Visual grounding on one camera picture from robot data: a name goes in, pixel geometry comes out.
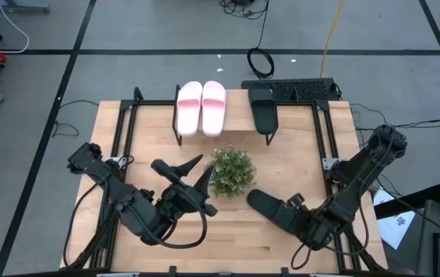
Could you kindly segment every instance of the white paper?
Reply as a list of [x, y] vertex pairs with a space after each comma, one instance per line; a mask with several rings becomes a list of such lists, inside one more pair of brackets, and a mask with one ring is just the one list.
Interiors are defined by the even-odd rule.
[[[393, 200], [394, 198], [383, 190], [378, 190], [374, 195], [374, 205]], [[379, 219], [379, 231], [381, 238], [387, 242], [395, 250], [398, 249], [399, 243], [403, 240], [406, 230], [410, 227], [415, 213], [413, 211], [403, 212], [398, 215], [390, 216], [386, 219]]]

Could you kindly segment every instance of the black slide sandal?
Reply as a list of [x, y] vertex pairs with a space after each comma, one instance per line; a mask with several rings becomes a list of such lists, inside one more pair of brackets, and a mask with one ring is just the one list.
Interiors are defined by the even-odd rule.
[[256, 130], [262, 135], [271, 135], [278, 128], [278, 113], [272, 92], [264, 85], [252, 84], [248, 95]]

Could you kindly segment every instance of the slipper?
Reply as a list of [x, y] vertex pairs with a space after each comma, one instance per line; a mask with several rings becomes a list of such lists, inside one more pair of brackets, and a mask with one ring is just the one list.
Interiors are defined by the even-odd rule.
[[207, 136], [222, 133], [227, 92], [219, 82], [209, 81], [203, 86], [203, 132]]
[[185, 84], [177, 96], [177, 132], [184, 137], [193, 136], [198, 129], [203, 87], [199, 82]]
[[264, 85], [252, 84], [249, 86], [248, 95], [258, 133], [270, 135], [275, 132], [278, 128], [278, 113], [272, 92]]

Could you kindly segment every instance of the yellow cable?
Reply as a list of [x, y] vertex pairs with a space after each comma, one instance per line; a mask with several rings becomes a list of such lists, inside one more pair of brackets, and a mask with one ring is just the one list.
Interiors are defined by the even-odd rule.
[[333, 31], [338, 24], [338, 19], [340, 18], [340, 14], [342, 13], [343, 5], [345, 4], [345, 0], [340, 0], [340, 6], [338, 7], [338, 11], [336, 12], [336, 17], [333, 20], [333, 26], [331, 26], [331, 31], [329, 31], [328, 40], [326, 41], [325, 51], [322, 53], [322, 62], [321, 62], [321, 72], [319, 73], [319, 78], [322, 78], [322, 74], [325, 72], [325, 62], [326, 62], [326, 52], [328, 51], [328, 45], [331, 41], [331, 37], [333, 36]]

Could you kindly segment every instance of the black cable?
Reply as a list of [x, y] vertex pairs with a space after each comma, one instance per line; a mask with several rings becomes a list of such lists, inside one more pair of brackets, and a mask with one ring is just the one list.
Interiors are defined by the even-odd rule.
[[379, 181], [379, 179], [377, 178], [377, 182], [379, 183], [379, 185], [381, 185], [382, 189], [387, 192], [392, 198], [394, 198], [396, 201], [402, 203], [404, 206], [406, 206], [408, 209], [410, 209], [411, 211], [413, 211], [415, 214], [420, 215], [424, 220], [432, 223], [433, 225], [435, 225], [435, 227], [440, 229], [440, 225], [438, 223], [436, 223], [435, 221], [431, 220], [430, 218], [428, 218], [427, 216], [425, 216], [424, 214], [422, 214], [421, 212], [419, 212], [417, 209], [413, 208], [410, 204], [408, 204], [407, 202], [401, 200], [400, 198], [394, 196], [392, 193], [390, 193], [390, 191], [388, 191], [383, 185], [382, 183]]
[[[425, 120], [425, 121], [420, 121], [420, 122], [411, 122], [411, 123], [405, 123], [405, 124], [392, 124], [389, 123], [386, 120], [386, 117], [384, 116], [384, 114], [378, 110], [369, 108], [365, 105], [362, 104], [358, 104], [358, 103], [352, 103], [350, 105], [357, 105], [359, 107], [365, 108], [366, 110], [370, 111], [370, 112], [377, 112], [378, 114], [380, 114], [380, 116], [382, 117], [382, 120], [384, 120], [384, 123], [387, 123], [395, 128], [438, 128], [440, 127], [440, 125], [432, 125], [432, 126], [419, 126], [421, 124], [427, 124], [427, 123], [438, 123], [440, 122], [440, 119], [432, 119], [432, 120]], [[373, 128], [358, 128], [360, 131], [374, 131]]]
[[388, 181], [389, 185], [391, 185], [392, 189], [395, 190], [395, 194], [403, 197], [403, 194], [399, 193], [398, 190], [396, 189], [395, 185], [393, 185], [393, 183], [391, 181], [389, 181], [388, 177], [386, 177], [384, 174], [381, 173], [382, 178], [386, 179], [386, 181]]
[[71, 104], [75, 104], [75, 103], [80, 103], [80, 102], [85, 102], [85, 103], [89, 103], [89, 104], [92, 104], [92, 105], [96, 105], [96, 106], [98, 106], [98, 104], [95, 103], [95, 102], [92, 102], [92, 101], [90, 101], [90, 100], [84, 100], [84, 99], [82, 99], [82, 100], [75, 100], [75, 101], [71, 101], [71, 102], [65, 103], [65, 104], [63, 104], [63, 105], [60, 105], [59, 108], [58, 108], [58, 110], [62, 109], [63, 107], [65, 107], [65, 106], [67, 106], [67, 105], [71, 105]]
[[[367, 226], [367, 220], [365, 219], [365, 215], [364, 215], [364, 211], [363, 211], [363, 209], [362, 209], [362, 197], [360, 196], [362, 193], [363, 193], [363, 188], [364, 188], [364, 185], [367, 183], [367, 178], [378, 168], [378, 167], [381, 167], [382, 165], [382, 161], [384, 161], [384, 159], [385, 159], [385, 157], [388, 155], [388, 153], [389, 153], [389, 151], [391, 150], [391, 146], [392, 146], [392, 142], [393, 142], [393, 140], [394, 140], [394, 138], [395, 138], [395, 133], [396, 133], [396, 131], [394, 130], [394, 129], [392, 129], [392, 134], [391, 134], [391, 139], [390, 139], [390, 143], [388, 144], [388, 148], [386, 149], [386, 152], [384, 152], [384, 155], [381, 157], [381, 159], [379, 160], [379, 162], [377, 162], [377, 163], [375, 163], [375, 162], [372, 162], [375, 166], [374, 166], [374, 168], [372, 168], [372, 170], [367, 174], [367, 177], [365, 177], [365, 179], [362, 181], [362, 184], [360, 185], [360, 189], [359, 189], [359, 193], [358, 193], [358, 195], [357, 195], [357, 200], [358, 200], [358, 209], [360, 210], [360, 215], [362, 216], [362, 221], [364, 222], [364, 229], [365, 229], [365, 243], [364, 243], [364, 245], [362, 246], [362, 248], [361, 249], [359, 249], [358, 251], [356, 251], [356, 252], [343, 252], [343, 251], [339, 251], [339, 250], [337, 250], [337, 249], [334, 249], [334, 248], [332, 248], [332, 247], [330, 247], [330, 246], [325, 246], [325, 248], [327, 248], [327, 249], [329, 249], [329, 250], [332, 250], [333, 252], [336, 252], [336, 253], [338, 253], [338, 254], [340, 254], [340, 255], [358, 255], [358, 254], [360, 254], [360, 253], [362, 253], [362, 252], [364, 252], [366, 249], [367, 249], [367, 246], [368, 246], [368, 241], [369, 241], [369, 237], [370, 237], [370, 234], [369, 234], [369, 232], [368, 232], [368, 226]], [[381, 137], [378, 135], [377, 136], [378, 137], [378, 140], [379, 140], [379, 143], [381, 143]]]
[[366, 106], [364, 106], [364, 105], [362, 105], [362, 104], [358, 104], [358, 103], [351, 103], [350, 105], [356, 105], [356, 106], [362, 107], [362, 108], [364, 108], [364, 109], [366, 109], [366, 110], [368, 110], [368, 111], [370, 111], [370, 112], [377, 112], [378, 114], [381, 115], [382, 120], [384, 120], [384, 123], [388, 123], [388, 122], [386, 121], [386, 117], [384, 116], [384, 114], [383, 114], [382, 112], [378, 111], [378, 110], [374, 110], [374, 109], [372, 109], [372, 108], [368, 108], [368, 107], [366, 107]]
[[121, 158], [119, 158], [118, 164], [121, 162], [122, 159], [126, 159], [126, 163], [121, 167], [122, 169], [128, 165], [131, 165], [135, 161], [135, 157], [133, 157], [132, 155], [123, 155]]
[[364, 134], [362, 133], [362, 129], [361, 128], [359, 128], [355, 123], [354, 123], [354, 125], [355, 125], [355, 130], [357, 130], [359, 133], [360, 133], [360, 137], [362, 138], [362, 143], [361, 143], [361, 145], [358, 145], [358, 146], [363, 146], [363, 145], [365, 145], [365, 138], [364, 138]]
[[[52, 138], [54, 138], [57, 135], [75, 137], [75, 136], [78, 136], [80, 134], [80, 131], [75, 126], [73, 126], [73, 125], [71, 125], [69, 123], [59, 123], [56, 120], [56, 121], [54, 121], [54, 125], [56, 126], [56, 128], [54, 129], [54, 132], [51, 135]], [[61, 132], [58, 133], [59, 126], [68, 126], [68, 127], [72, 128], [73, 130], [75, 130], [75, 134], [65, 134], [65, 133], [61, 133]]]
[[[84, 99], [82, 99], [82, 100], [75, 100], [75, 101], [71, 101], [71, 102], [65, 103], [65, 104], [59, 106], [58, 110], [60, 110], [61, 108], [65, 107], [65, 106], [67, 106], [67, 105], [71, 105], [71, 104], [75, 104], [75, 103], [81, 103], [81, 102], [84, 102], [84, 103], [88, 103], [88, 104], [92, 104], [92, 105], [96, 105], [96, 106], [98, 106], [98, 104], [95, 103], [95, 102], [92, 102], [92, 101], [89, 101], [89, 100], [84, 100]], [[56, 120], [56, 121], [54, 122], [54, 125], [55, 125], [56, 127], [55, 127], [54, 132], [53, 132], [52, 135], [51, 135], [52, 138], [54, 138], [54, 137], [57, 136], [57, 135], [63, 135], [63, 136], [68, 136], [68, 137], [76, 137], [76, 136], [78, 136], [78, 135], [80, 134], [80, 131], [79, 131], [75, 126], [73, 126], [73, 125], [71, 125], [71, 124], [69, 124], [69, 123], [59, 123], [59, 122]], [[59, 126], [68, 126], [68, 127], [72, 128], [73, 130], [75, 130], [75, 134], [65, 134], [65, 133], [61, 133], [61, 132], [58, 133], [57, 131], [58, 131]]]
[[299, 266], [294, 266], [294, 262], [295, 262], [295, 257], [298, 255], [298, 253], [304, 248], [305, 244], [302, 243], [297, 250], [295, 251], [294, 255], [292, 256], [292, 260], [290, 261], [290, 266], [292, 267], [292, 269], [294, 270], [299, 270], [302, 269], [304, 266], [307, 265], [307, 263], [309, 262], [309, 259], [311, 258], [311, 251], [312, 249], [309, 249], [307, 251], [307, 256], [305, 257], [305, 261], [299, 265]]
[[150, 229], [145, 224], [145, 220], [143, 220], [142, 216], [139, 215], [139, 213], [137, 213], [132, 206], [128, 206], [128, 208], [131, 211], [131, 213], [136, 217], [138, 222], [142, 225], [142, 228], [145, 230], [147, 235], [150, 236], [150, 238], [152, 238], [159, 245], [162, 245], [164, 247], [169, 247], [170, 249], [189, 249], [189, 248], [192, 248], [192, 247], [196, 247], [196, 246], [200, 245], [203, 242], [203, 240], [205, 240], [205, 237], [206, 237], [206, 232], [207, 232], [208, 226], [206, 225], [206, 215], [205, 215], [205, 212], [201, 209], [199, 204], [191, 196], [189, 196], [187, 193], [184, 193], [183, 191], [181, 191], [179, 189], [174, 189], [174, 190], [179, 192], [179, 193], [182, 193], [184, 196], [186, 196], [186, 198], [188, 198], [188, 200], [190, 202], [194, 203], [195, 209], [198, 210], [199, 215], [202, 218], [202, 234], [201, 234], [201, 236], [199, 237], [199, 239], [196, 242], [188, 243], [188, 244], [185, 244], [185, 245], [174, 245], [174, 244], [171, 244], [171, 243], [167, 243], [163, 239], [158, 238], [155, 234], [152, 233], [152, 231], [150, 231]]
[[340, 255], [351, 255], [351, 256], [358, 255], [367, 249], [370, 234], [368, 231], [367, 220], [365, 219], [365, 215], [364, 215], [364, 210], [362, 209], [362, 198], [360, 197], [360, 195], [357, 195], [357, 197], [358, 197], [358, 210], [360, 210], [360, 215], [362, 216], [362, 221], [364, 222], [364, 229], [365, 229], [364, 245], [362, 246], [361, 249], [359, 249], [358, 251], [355, 251], [355, 252], [343, 252], [343, 251], [339, 251], [337, 249], [334, 249], [331, 246], [325, 246], [326, 249], [329, 249], [329, 250], [336, 252]]
[[[259, 48], [261, 46], [261, 41], [263, 39], [263, 35], [265, 33], [265, 23], [266, 23], [266, 16], [268, 15], [268, 6], [269, 6], [269, 0], [266, 0], [266, 7], [265, 7], [265, 18], [263, 19], [263, 26], [261, 28], [261, 35], [259, 36], [259, 42], [258, 46], [249, 49], [248, 51], [248, 64], [251, 70], [256, 74], [258, 79], [270, 79], [273, 78], [273, 75], [275, 74], [275, 61], [273, 61], [273, 58], [270, 56], [269, 53], [267, 53], [265, 50], [262, 50]], [[252, 53], [257, 52], [263, 55], [263, 57], [266, 58], [270, 65], [270, 70], [268, 73], [260, 72], [253, 64], [251, 60]]]
[[251, 11], [246, 9], [254, 3], [255, 0], [218, 0], [218, 3], [223, 7], [223, 12], [226, 15], [232, 15], [239, 18], [247, 18], [250, 20], [256, 20], [261, 18], [264, 13], [268, 10], [266, 5], [264, 9], [260, 11]]
[[63, 248], [63, 262], [65, 263], [65, 266], [68, 267], [68, 260], [66, 258], [66, 251], [68, 248], [68, 242], [69, 242], [69, 237], [72, 234], [72, 228], [73, 228], [73, 220], [75, 220], [75, 214], [76, 211], [78, 210], [78, 207], [80, 206], [80, 204], [82, 203], [83, 199], [90, 193], [92, 192], [95, 188], [97, 187], [97, 184], [94, 184], [88, 191], [86, 191], [82, 197], [80, 197], [80, 199], [76, 202], [75, 207], [73, 208], [73, 213], [72, 213], [72, 217], [69, 220], [69, 228], [68, 228], [68, 234], [66, 234], [66, 240], [65, 240], [65, 247]]

